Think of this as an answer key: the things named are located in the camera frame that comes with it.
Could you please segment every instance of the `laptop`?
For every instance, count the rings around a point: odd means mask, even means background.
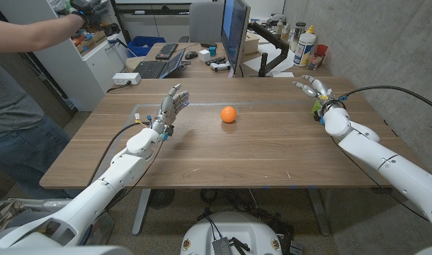
[[[185,50],[180,51],[169,61],[146,61],[140,62],[134,73],[138,72],[143,79],[162,79],[175,71],[180,65]]]

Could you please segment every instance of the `table leg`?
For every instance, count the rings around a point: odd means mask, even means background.
[[[327,237],[331,234],[331,230],[329,229],[328,220],[326,219],[326,213],[323,209],[322,197],[320,196],[320,192],[316,188],[309,188],[308,191],[310,200],[312,201],[312,205],[314,206],[315,215],[317,216],[320,233]]]
[[[150,198],[150,188],[143,188],[140,192],[139,205],[137,206],[136,218],[132,224],[132,234],[138,235],[142,231],[145,215],[147,214],[148,200]]]

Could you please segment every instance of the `concrete wall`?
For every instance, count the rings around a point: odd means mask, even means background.
[[[432,101],[432,0],[286,0],[284,14],[292,24],[314,25],[334,76],[358,88],[400,86]],[[362,93],[432,172],[432,108],[401,91]]]

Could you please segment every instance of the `blue bin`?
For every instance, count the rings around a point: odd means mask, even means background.
[[[136,36],[130,43],[128,48],[132,50],[137,57],[146,56],[155,43],[165,43],[164,38],[149,37],[149,36]]]

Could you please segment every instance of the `white box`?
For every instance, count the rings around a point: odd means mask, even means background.
[[[244,41],[243,54],[254,53],[258,51],[258,41],[260,38],[253,33],[246,33],[246,40]]]
[[[140,74],[139,73],[117,73],[112,77],[115,85],[125,85],[128,81],[131,81],[132,85],[139,84]]]
[[[210,60],[210,52],[207,50],[201,50],[199,52],[199,59],[204,61],[204,62]]]

